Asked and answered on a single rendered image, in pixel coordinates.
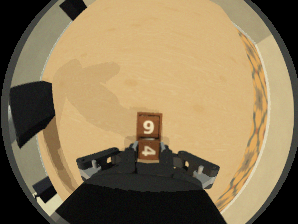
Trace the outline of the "brown calendar cube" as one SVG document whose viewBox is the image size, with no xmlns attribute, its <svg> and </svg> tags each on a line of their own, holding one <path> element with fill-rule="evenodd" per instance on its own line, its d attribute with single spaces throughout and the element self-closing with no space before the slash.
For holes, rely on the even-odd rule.
<svg viewBox="0 0 298 224">
<path fill-rule="evenodd" d="M 139 116 L 138 136 L 139 137 L 159 137 L 160 118 L 157 116 Z"/>
<path fill-rule="evenodd" d="M 140 137 L 138 141 L 138 159 L 159 160 L 159 149 L 159 137 Z"/>
</svg>

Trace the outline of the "brown wooden tray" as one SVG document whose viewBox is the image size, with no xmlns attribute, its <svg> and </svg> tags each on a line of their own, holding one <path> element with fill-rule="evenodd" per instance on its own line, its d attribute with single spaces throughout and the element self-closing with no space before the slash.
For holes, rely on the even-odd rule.
<svg viewBox="0 0 298 224">
<path fill-rule="evenodd" d="M 136 141 L 139 141 L 139 136 L 138 136 L 138 117 L 141 115 L 146 115 L 146 116 L 158 116 L 160 118 L 160 126 L 159 126 L 159 138 L 161 142 L 161 130 L 162 130 L 162 113 L 146 113 L 146 112 L 137 112 L 137 128 L 136 128 Z"/>
</svg>

